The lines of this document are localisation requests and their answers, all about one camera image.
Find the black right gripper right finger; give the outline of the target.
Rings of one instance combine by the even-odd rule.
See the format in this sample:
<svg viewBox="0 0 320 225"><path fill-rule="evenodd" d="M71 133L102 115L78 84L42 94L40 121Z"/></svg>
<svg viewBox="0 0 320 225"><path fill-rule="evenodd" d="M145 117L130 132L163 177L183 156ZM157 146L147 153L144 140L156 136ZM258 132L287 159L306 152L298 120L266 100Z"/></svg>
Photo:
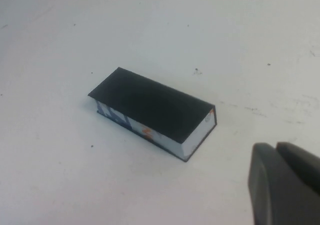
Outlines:
<svg viewBox="0 0 320 225"><path fill-rule="evenodd" d="M320 158L289 142L279 142L277 152L302 185L296 193L301 197L297 203L300 225L320 223Z"/></svg>

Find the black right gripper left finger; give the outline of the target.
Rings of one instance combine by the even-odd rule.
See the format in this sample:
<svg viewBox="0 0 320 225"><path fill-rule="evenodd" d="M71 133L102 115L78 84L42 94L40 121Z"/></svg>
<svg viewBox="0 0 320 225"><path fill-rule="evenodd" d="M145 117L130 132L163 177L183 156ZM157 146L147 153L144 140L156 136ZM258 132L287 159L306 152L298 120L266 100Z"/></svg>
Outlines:
<svg viewBox="0 0 320 225"><path fill-rule="evenodd" d="M284 160L274 147L256 143L252 147L248 190L256 225L284 223L281 198L281 169Z"/></svg>

